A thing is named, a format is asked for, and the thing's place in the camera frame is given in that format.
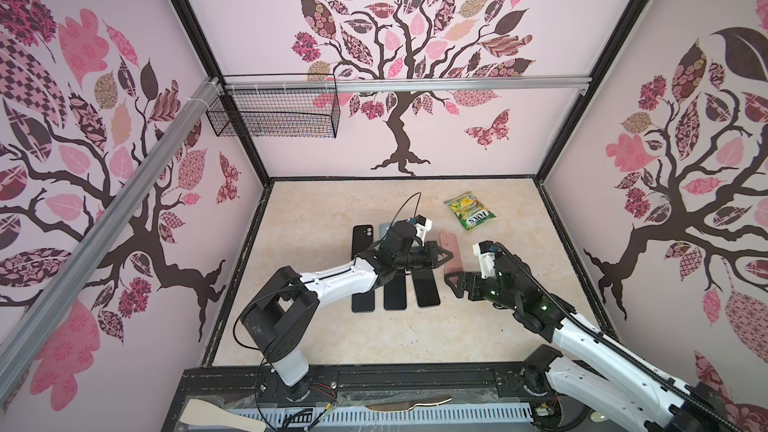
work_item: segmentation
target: knife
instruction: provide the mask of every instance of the knife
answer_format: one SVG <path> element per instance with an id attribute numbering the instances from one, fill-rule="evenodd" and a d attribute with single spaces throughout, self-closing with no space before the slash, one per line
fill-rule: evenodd
<path id="1" fill-rule="evenodd" d="M 366 408 L 376 412 L 407 412 L 417 407 L 435 407 L 446 404 L 453 399 L 450 395 L 430 397 L 426 399 L 405 400 L 403 402 L 387 402 L 385 404 L 371 404 Z"/>

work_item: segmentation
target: marble floor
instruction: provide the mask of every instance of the marble floor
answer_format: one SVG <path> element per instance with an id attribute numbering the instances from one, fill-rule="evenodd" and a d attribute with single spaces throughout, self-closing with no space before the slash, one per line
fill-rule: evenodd
<path id="1" fill-rule="evenodd" d="M 443 202 L 466 191 L 496 218 L 466 231 Z M 479 271 L 472 244 L 501 242 L 531 266 L 550 291 L 570 302 L 593 323 L 581 285 L 552 226 L 533 181 L 527 178 L 354 180 L 277 182 L 237 291 L 214 365 L 258 365 L 261 354 L 235 343 L 232 323 L 267 279 L 280 267 L 314 272 L 350 260 L 352 227 L 392 220 L 403 201 L 422 192 L 418 213 L 433 221 L 427 240 L 439 232 L 456 234 L 465 269 Z M 399 218 L 413 212 L 415 198 Z M 418 308 L 413 284 L 406 279 L 408 308 L 386 311 L 383 289 L 376 290 L 376 310 L 354 314 L 351 298 L 319 310 L 300 343 L 311 364 L 390 364 L 523 360 L 544 343 L 489 302 L 457 299 L 434 271 L 441 304 Z M 241 324 L 237 337 L 253 345 Z"/>

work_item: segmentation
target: black cable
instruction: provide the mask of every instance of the black cable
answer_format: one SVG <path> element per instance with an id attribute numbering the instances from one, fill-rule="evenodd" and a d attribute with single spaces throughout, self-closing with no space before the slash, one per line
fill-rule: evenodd
<path id="1" fill-rule="evenodd" d="M 494 245 L 499 247 L 502 250 L 502 252 L 504 252 L 504 254 L 506 254 L 507 257 L 509 257 L 510 260 L 512 260 L 512 262 L 515 265 L 517 265 L 521 270 L 524 270 L 525 273 L 528 274 L 530 279 L 536 285 L 536 287 L 538 287 L 538 290 L 544 294 L 547 300 L 549 300 L 552 304 L 554 304 L 554 306 L 565 317 L 567 317 L 568 320 L 573 322 L 574 325 L 576 325 L 576 327 L 580 328 L 581 331 L 585 332 L 587 335 L 592 337 L 592 339 L 594 339 L 596 342 L 599 342 L 602 345 L 605 345 L 616 354 L 619 354 L 624 360 L 626 360 L 636 368 L 642 370 L 646 375 L 652 378 L 655 382 L 657 382 L 660 385 L 663 385 L 668 390 L 671 390 L 673 394 L 677 395 L 677 397 L 683 400 L 686 400 L 688 403 L 692 404 L 694 407 L 699 409 L 699 411 L 703 412 L 704 415 L 718 422 L 722 427 L 725 427 L 728 430 L 732 430 L 733 432 L 742 432 L 742 430 L 739 427 L 736 427 L 735 425 L 733 425 L 728 419 L 722 418 L 717 413 L 713 412 L 712 409 L 709 408 L 707 404 L 700 402 L 697 398 L 695 398 L 691 394 L 687 394 L 686 392 L 683 392 L 682 389 L 676 387 L 674 384 L 668 383 L 663 377 L 661 377 L 656 372 L 648 368 L 647 365 L 643 364 L 642 362 L 639 362 L 636 358 L 629 355 L 625 350 L 618 347 L 617 345 L 605 340 L 605 337 L 603 336 L 602 332 L 597 333 L 595 331 L 592 331 L 589 327 L 582 324 L 580 321 L 576 320 L 576 318 L 570 312 L 565 310 L 565 308 L 560 304 L 559 301 L 557 301 L 554 297 L 552 297 L 552 294 L 550 294 L 549 291 L 546 288 L 544 288 L 544 286 L 536 279 L 536 277 L 533 276 L 533 274 L 531 273 L 531 268 L 527 264 L 523 263 L 519 258 L 511 254 L 510 251 L 507 250 L 507 248 L 503 244 L 496 242 Z"/>

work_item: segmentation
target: chip bag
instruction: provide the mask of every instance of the chip bag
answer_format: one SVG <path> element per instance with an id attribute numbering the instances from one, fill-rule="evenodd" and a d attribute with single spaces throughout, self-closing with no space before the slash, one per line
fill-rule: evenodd
<path id="1" fill-rule="evenodd" d="M 459 197 L 446 200 L 446 205 L 454 211 L 458 221 L 467 230 L 495 217 L 493 212 L 486 209 L 472 192 L 465 192 Z"/>

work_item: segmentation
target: wire basket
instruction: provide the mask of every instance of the wire basket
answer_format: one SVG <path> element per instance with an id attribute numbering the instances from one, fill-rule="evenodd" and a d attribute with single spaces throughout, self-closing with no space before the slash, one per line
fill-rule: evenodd
<path id="1" fill-rule="evenodd" d="M 308 77 L 305 73 L 269 76 Z M 225 89 L 228 97 L 219 96 L 210 105 L 206 112 L 208 120 L 217 136 L 236 136 L 241 132 L 252 137 L 336 138 L 341 115 L 336 79 L 331 74 L 309 77 L 301 82 L 256 82 Z M 234 104 L 234 110 L 225 104 Z M 240 116 L 242 125 L 234 114 Z"/>

